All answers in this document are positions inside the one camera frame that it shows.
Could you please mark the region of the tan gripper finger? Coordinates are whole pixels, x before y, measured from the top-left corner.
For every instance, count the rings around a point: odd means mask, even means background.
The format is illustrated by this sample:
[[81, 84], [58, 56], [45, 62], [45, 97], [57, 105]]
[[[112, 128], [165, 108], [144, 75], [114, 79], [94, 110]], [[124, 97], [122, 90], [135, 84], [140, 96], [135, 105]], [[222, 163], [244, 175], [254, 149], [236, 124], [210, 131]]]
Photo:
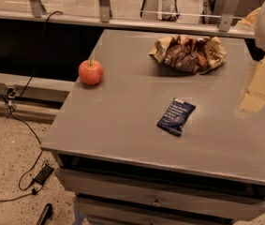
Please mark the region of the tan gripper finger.
[[265, 57], [254, 62], [246, 82], [238, 110], [258, 113], [265, 106]]

